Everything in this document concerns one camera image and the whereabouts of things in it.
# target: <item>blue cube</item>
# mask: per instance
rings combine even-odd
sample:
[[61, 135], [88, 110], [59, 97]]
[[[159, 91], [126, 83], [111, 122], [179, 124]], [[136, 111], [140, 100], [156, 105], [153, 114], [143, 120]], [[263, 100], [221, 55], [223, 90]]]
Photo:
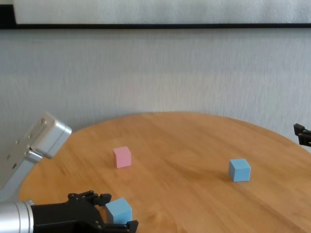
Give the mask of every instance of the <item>blue cube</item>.
[[229, 175], [234, 182], [249, 181], [251, 166], [246, 159], [230, 159]]
[[124, 198], [106, 204], [107, 222], [126, 224], [132, 221], [132, 208]]

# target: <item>black frame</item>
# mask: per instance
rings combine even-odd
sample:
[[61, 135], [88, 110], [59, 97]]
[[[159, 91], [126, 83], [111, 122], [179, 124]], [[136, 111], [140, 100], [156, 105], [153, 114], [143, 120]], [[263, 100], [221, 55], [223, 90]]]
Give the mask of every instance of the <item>black frame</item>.
[[245, 24], [16, 24], [13, 5], [0, 5], [0, 29], [211, 29], [311, 28], [311, 23]]

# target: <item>round table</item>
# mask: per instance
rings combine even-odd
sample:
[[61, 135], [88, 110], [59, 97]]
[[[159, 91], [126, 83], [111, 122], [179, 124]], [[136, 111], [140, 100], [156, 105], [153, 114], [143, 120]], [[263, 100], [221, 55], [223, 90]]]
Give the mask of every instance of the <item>round table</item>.
[[[121, 146], [132, 166], [117, 169], [112, 149]], [[231, 181], [236, 158], [249, 162], [249, 182]], [[54, 159], [35, 166], [20, 198], [58, 203], [88, 190], [124, 197], [138, 233], [311, 232], [311, 155], [221, 116], [141, 114], [75, 132]]]

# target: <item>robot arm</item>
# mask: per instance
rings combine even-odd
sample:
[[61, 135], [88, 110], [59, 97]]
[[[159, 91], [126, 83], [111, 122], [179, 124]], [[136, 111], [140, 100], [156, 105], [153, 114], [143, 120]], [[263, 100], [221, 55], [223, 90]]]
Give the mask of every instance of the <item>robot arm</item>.
[[71, 134], [71, 128], [49, 113], [16, 141], [12, 152], [0, 156], [0, 201], [18, 198], [21, 183], [43, 157], [53, 158]]
[[299, 144], [307, 147], [311, 147], [311, 131], [306, 130], [304, 126], [294, 124], [295, 135], [298, 136]]
[[110, 194], [93, 191], [68, 194], [65, 203], [34, 205], [17, 201], [21, 183], [43, 157], [53, 158], [71, 134], [71, 128], [49, 113], [0, 156], [0, 233], [135, 233], [137, 221], [104, 223], [95, 205], [105, 206]]

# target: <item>white panel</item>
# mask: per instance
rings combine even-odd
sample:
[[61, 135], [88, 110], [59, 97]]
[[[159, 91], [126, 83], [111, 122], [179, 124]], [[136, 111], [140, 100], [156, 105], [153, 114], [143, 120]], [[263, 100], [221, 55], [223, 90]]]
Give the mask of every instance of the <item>white panel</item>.
[[19, 24], [310, 23], [310, 0], [14, 0]]

